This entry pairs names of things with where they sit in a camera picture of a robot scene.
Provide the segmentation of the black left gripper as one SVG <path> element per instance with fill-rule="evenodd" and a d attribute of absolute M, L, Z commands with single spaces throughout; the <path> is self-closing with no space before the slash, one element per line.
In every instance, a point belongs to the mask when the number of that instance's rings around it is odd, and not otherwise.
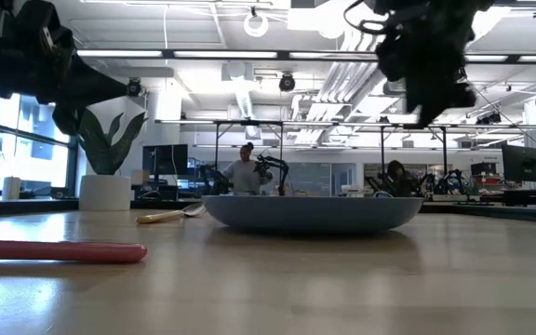
<path fill-rule="evenodd" d="M 12 37 L 21 57 L 14 66 L 16 74 L 11 91 L 67 103 L 57 103 L 52 114 L 62 134 L 78 134 L 85 106 L 127 95 L 126 84 L 74 55 L 73 34 L 60 24 L 52 3 L 26 2 L 13 20 Z"/>

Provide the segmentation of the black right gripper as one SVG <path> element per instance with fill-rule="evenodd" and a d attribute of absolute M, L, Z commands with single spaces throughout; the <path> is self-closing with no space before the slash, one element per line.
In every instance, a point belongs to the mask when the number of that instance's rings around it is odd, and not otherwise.
<path fill-rule="evenodd" d="M 383 31 L 385 38 L 376 47 L 379 69 L 388 81 L 405 84 L 409 111 L 421 108 L 407 129 L 455 124 L 453 108 L 472 107 L 476 102 L 475 93 L 462 81 L 462 52 L 428 32 L 392 26 Z M 432 111 L 444 112 L 432 120 Z"/>

